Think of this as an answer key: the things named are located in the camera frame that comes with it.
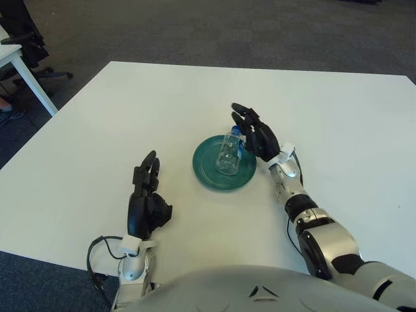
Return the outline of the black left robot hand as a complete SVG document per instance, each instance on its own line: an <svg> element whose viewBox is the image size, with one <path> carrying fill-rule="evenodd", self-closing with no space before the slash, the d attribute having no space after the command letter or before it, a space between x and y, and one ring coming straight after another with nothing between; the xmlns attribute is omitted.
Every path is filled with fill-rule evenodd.
<svg viewBox="0 0 416 312"><path fill-rule="evenodd" d="M129 199L127 233L143 241L150 239L153 231L172 217L173 206L157 194L159 169L160 160L152 150L133 171L134 191Z"/></svg>

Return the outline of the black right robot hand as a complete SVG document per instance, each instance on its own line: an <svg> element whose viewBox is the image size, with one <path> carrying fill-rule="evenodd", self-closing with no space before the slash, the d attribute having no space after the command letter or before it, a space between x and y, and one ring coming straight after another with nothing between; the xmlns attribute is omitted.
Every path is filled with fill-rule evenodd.
<svg viewBox="0 0 416 312"><path fill-rule="evenodd" d="M231 117L246 137L246 150L265 162L276 157L280 153L278 140L269 126L259 119L259 115L238 103L232 103L231 108Z"/></svg>

